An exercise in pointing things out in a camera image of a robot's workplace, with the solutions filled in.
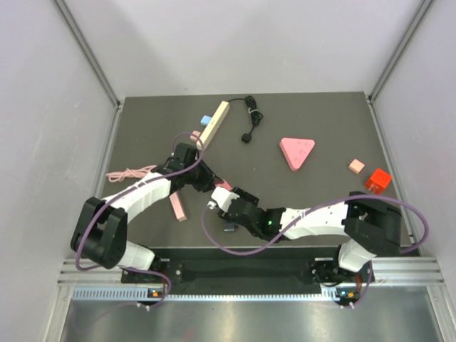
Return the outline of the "small purple grey plug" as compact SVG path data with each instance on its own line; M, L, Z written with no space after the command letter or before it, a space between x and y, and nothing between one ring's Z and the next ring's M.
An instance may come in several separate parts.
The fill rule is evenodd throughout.
M230 233L230 232L235 232L238 229L238 225L234 223L229 223L224 225L224 232Z

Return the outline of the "pink triangular socket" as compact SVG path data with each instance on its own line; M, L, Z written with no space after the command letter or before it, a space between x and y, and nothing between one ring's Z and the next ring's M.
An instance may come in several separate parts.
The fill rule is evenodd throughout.
M282 138L279 147L291 171L298 171L315 146L312 139Z

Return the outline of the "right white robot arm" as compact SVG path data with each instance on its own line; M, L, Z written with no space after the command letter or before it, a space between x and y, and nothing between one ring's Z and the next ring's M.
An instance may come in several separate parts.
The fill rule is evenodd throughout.
M317 281L350 281L374 258L400 252L400 210L362 192L351 192L348 199L315 210L262 209L258 203L257 197L239 188L216 187L208 207L217 209L220 218L268 242L326 235L348 237L332 261L312 266Z

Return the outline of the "red cube plug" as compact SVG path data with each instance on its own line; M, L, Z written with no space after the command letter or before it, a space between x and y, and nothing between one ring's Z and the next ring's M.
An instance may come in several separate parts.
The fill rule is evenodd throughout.
M392 180L392 176L386 171L377 168L366 180L364 187L376 195L382 194Z

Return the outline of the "pink long power strip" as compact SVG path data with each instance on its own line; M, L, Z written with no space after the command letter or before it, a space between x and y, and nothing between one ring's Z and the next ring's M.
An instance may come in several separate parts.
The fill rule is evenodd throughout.
M182 206L182 202L180 200L180 196L177 192L170 195L170 204L172 205L173 212L175 214L175 218L178 222L183 222L187 219L187 216L184 211L184 207Z

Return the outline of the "peach plug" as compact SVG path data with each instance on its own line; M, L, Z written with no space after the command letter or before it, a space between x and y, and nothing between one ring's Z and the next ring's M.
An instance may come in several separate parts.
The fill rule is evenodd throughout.
M348 169L357 175L364 169L364 167L365 164L357 159L351 160L348 164Z

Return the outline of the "small pink usb plug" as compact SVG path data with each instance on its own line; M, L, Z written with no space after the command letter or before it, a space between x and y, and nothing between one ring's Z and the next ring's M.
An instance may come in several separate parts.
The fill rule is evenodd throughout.
M216 184L216 186L224 188L228 191L232 191L232 186L227 181L219 182Z

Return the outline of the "blue plug adapter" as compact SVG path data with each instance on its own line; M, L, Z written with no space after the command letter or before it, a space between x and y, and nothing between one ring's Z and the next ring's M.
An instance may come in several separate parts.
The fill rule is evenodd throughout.
M210 116L204 115L204 116L201 118L201 120L200 120L200 124L201 124L202 126L206 127L206 126L209 125L211 119L212 119L212 118L211 118Z

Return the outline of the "beige power strip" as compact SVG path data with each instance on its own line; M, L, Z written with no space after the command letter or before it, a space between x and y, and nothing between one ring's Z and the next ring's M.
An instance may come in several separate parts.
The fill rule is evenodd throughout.
M199 140L197 141L197 147L199 150L201 150L202 148L207 149L208 145L210 144L216 132L218 131L220 125L227 116L228 112L229 103L227 101L222 101L219 104L217 110L214 112L214 115L207 124L206 128L199 135Z

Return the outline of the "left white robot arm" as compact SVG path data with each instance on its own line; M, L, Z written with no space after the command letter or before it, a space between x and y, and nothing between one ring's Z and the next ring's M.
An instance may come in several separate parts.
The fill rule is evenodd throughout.
M181 142L165 163L152 168L122 192L104 199L87 199L71 239L71 249L78 257L88 258L105 269L137 269L144 281L157 281L162 267L155 253L128 241L128 224L152 204L187 185L198 192L209 192L222 182L202 160L197 147Z

